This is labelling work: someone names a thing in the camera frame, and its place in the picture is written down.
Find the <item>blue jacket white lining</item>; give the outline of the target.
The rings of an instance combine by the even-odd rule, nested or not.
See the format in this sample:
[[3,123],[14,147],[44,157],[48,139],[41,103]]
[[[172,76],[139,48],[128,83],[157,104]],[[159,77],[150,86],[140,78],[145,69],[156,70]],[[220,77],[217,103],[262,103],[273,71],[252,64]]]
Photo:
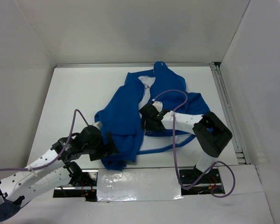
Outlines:
[[159,122],[153,99],[162,102],[164,110],[200,115],[210,111],[200,93],[187,92],[186,81],[168,66],[157,61],[151,70],[128,73],[108,105],[98,111],[94,120],[100,122],[104,143],[112,140],[119,154],[101,159],[108,170],[121,171],[126,163],[135,162],[144,136],[171,137],[172,127],[164,129]]

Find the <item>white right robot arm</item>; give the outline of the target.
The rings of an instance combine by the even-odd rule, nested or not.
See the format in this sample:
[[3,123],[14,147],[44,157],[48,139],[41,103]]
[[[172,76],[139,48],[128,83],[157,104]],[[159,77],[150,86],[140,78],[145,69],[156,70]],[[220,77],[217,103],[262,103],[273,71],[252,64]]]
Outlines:
[[153,103],[143,106],[140,114],[143,127],[147,131],[182,131],[196,137],[203,150],[194,172],[194,177],[199,183],[204,183],[210,178],[209,167],[217,162],[232,139],[231,131],[213,112],[190,115],[170,110],[161,111]]

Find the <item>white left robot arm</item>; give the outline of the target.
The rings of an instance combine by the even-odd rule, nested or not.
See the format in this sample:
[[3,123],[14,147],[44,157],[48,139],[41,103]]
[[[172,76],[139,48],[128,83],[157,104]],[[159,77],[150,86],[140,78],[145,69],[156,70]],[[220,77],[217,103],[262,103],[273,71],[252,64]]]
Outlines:
[[20,211],[39,195],[63,185],[78,186],[85,177],[75,162],[87,154],[91,161],[118,154],[111,134],[107,142],[97,125],[85,127],[80,133],[60,138],[25,171],[0,180],[0,222]]

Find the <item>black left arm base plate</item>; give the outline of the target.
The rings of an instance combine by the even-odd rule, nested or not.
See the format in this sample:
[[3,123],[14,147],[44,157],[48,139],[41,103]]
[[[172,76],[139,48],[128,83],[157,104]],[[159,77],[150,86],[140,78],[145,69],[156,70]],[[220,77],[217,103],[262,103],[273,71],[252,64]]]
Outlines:
[[66,175],[66,181],[61,187],[91,187],[97,186],[98,170],[83,169],[81,172]]

